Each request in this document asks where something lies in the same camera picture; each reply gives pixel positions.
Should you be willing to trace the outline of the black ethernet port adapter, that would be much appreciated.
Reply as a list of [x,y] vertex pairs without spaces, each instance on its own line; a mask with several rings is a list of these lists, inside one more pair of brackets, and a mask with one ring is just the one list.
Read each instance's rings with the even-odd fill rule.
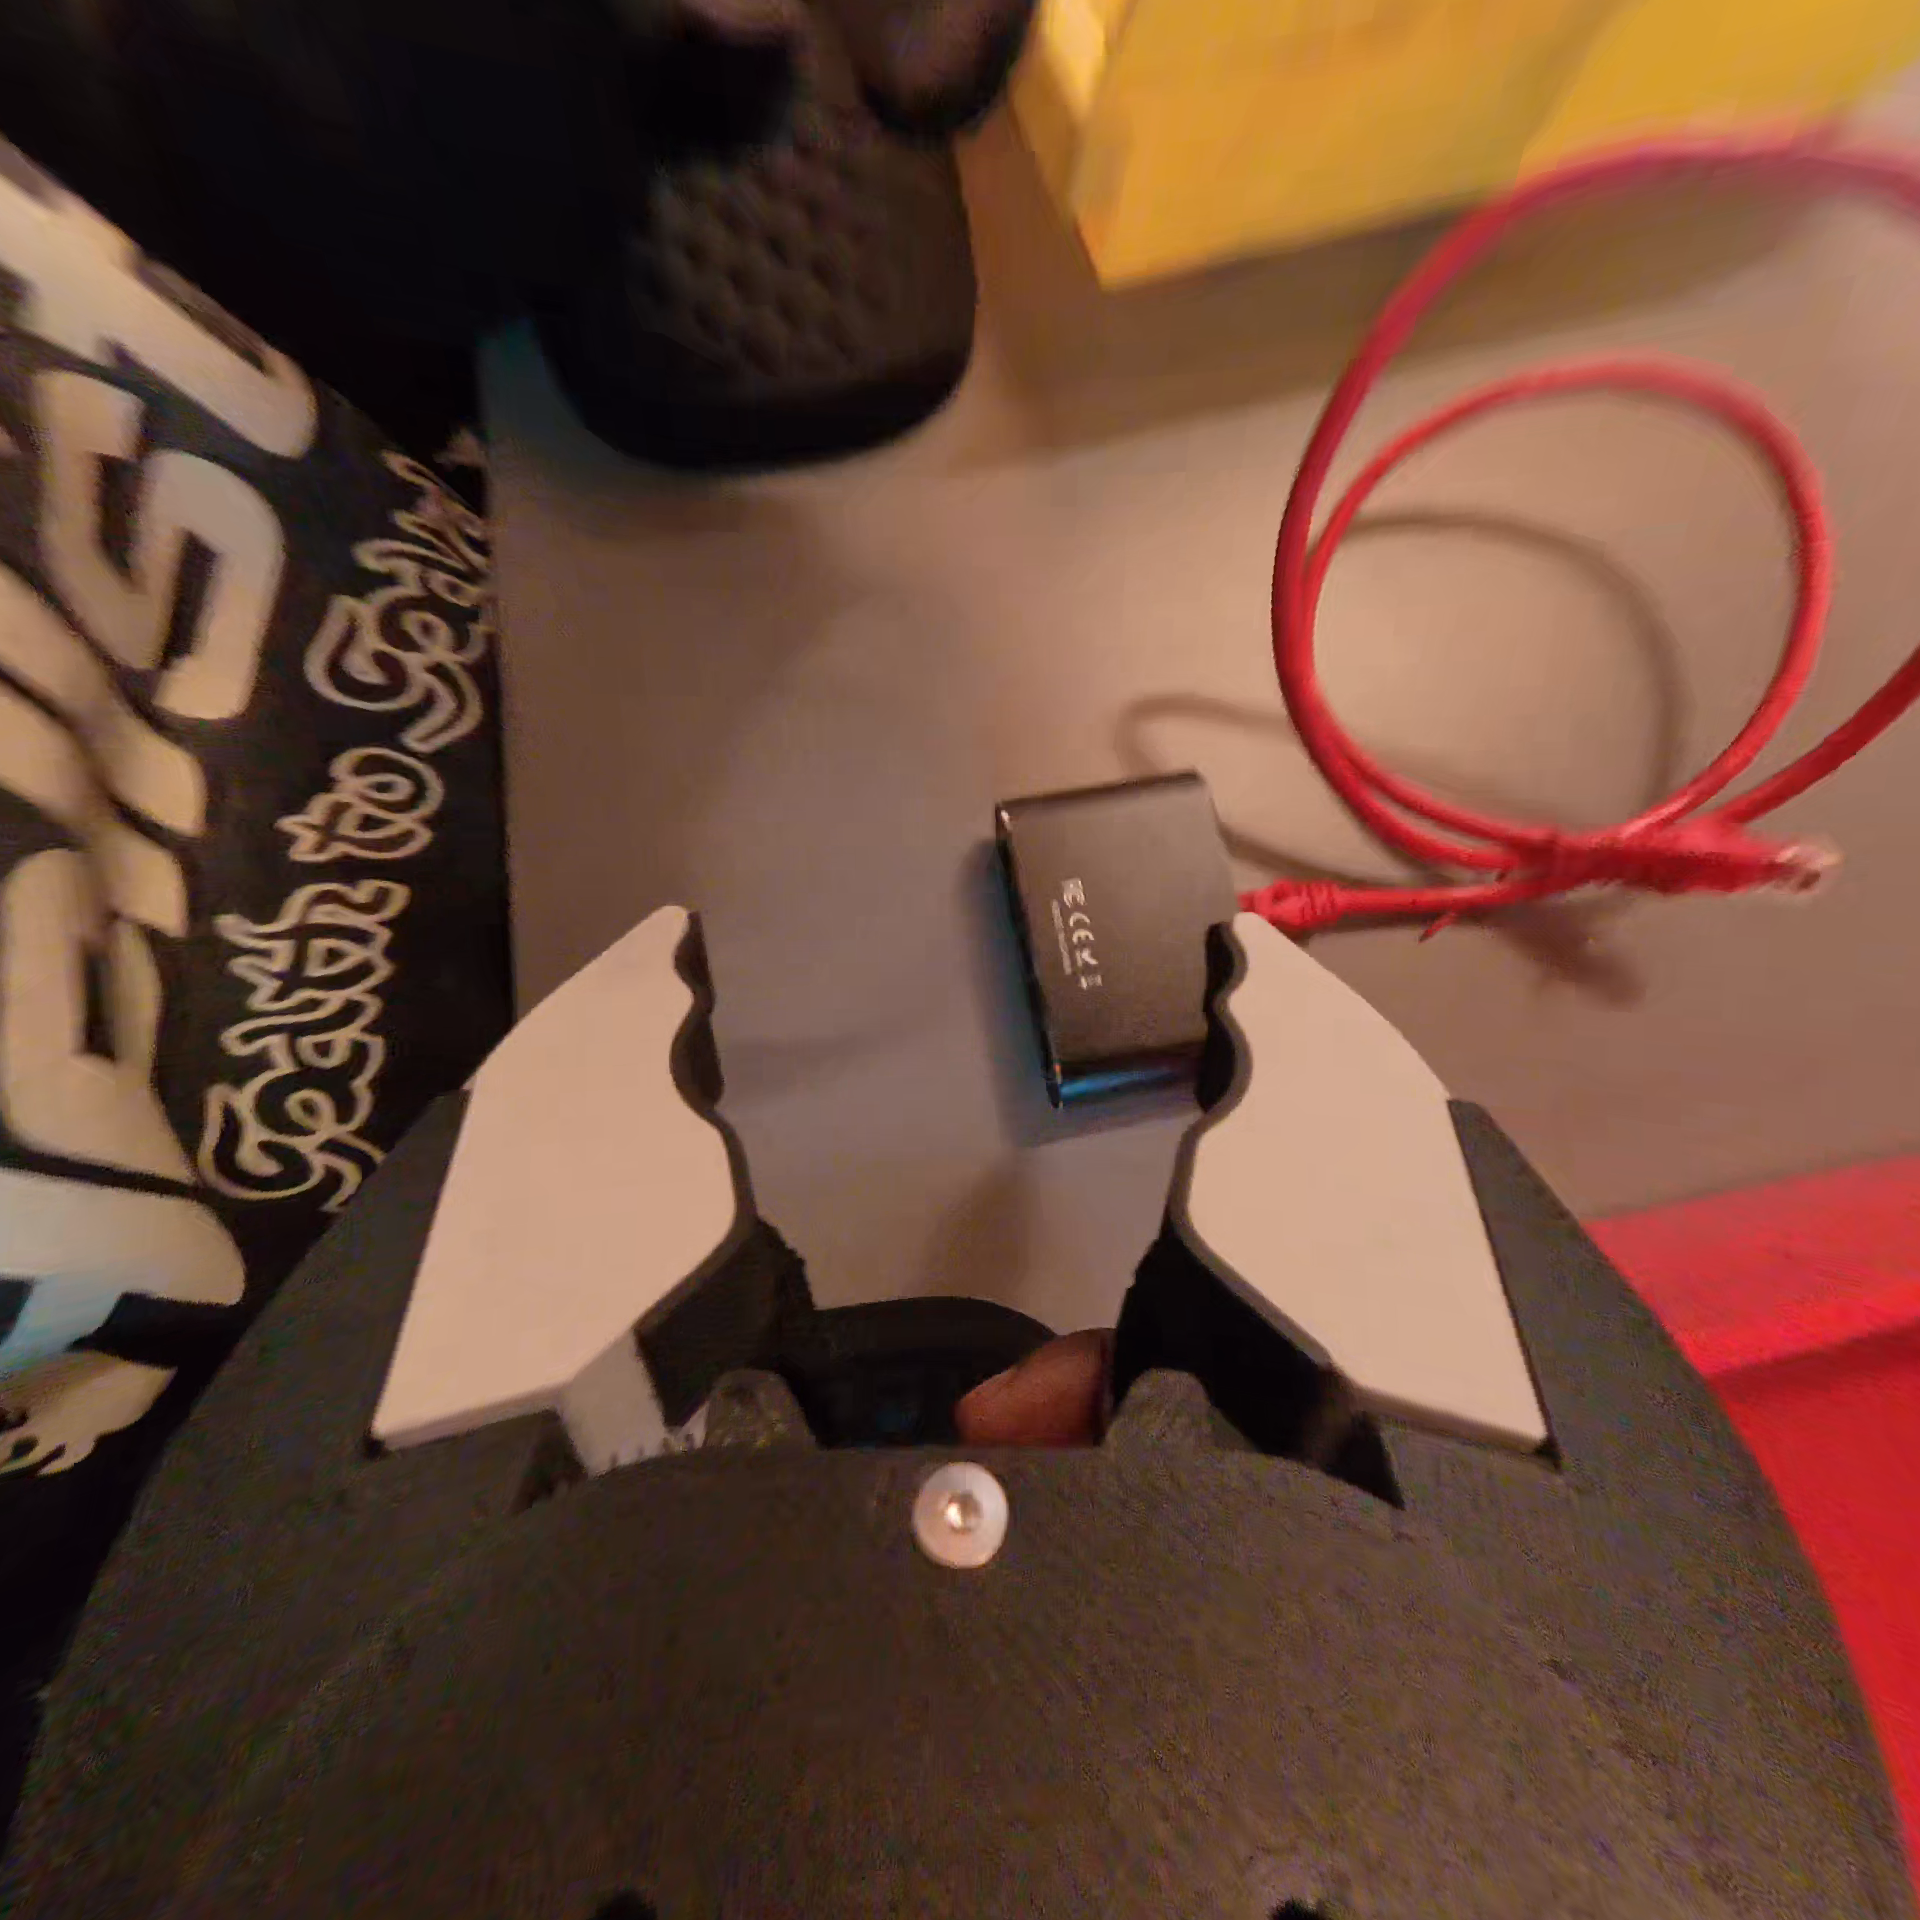
[[995,853],[1055,1111],[1192,1080],[1209,933],[1236,911],[1196,771],[1001,800]]

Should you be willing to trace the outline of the person's right hand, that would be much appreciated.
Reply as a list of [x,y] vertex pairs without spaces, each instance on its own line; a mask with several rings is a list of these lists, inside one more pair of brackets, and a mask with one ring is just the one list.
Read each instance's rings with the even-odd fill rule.
[[972,1388],[952,1429],[974,1450],[1089,1450],[1113,1408],[1113,1332],[1055,1335]]

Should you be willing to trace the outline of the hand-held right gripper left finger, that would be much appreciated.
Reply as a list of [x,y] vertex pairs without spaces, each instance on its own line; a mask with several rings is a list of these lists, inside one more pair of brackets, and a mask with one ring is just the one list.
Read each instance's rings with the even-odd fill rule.
[[467,1090],[375,1400],[379,1448],[549,1412],[603,1475],[703,1427],[758,1314],[723,1093],[703,928],[683,905],[518,1020]]

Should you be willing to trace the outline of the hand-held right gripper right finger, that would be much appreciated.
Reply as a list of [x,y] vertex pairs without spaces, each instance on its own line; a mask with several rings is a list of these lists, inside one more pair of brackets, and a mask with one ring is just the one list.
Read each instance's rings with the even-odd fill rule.
[[1175,1159],[1172,1239],[1368,1417],[1511,1453],[1549,1425],[1449,1093],[1257,914],[1212,928],[1224,1087]]

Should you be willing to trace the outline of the red plastic bin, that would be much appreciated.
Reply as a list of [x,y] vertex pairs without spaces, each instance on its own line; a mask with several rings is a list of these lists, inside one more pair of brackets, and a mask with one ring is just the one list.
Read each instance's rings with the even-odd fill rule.
[[1918,1159],[1590,1224],[1759,1463],[1918,1843]]

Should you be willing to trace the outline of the yellow plastic bin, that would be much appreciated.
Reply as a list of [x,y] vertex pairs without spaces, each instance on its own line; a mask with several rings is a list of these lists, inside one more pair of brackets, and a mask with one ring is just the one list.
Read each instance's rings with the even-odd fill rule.
[[1819,128],[1915,3],[1045,3],[1013,113],[1103,288],[1473,203],[1627,141]]

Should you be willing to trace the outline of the person's black printed shirt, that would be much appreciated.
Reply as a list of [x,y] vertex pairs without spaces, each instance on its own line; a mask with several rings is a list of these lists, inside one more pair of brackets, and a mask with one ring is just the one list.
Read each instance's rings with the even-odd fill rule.
[[509,1015],[470,395],[390,432],[5,146],[5,1745],[238,1332]]

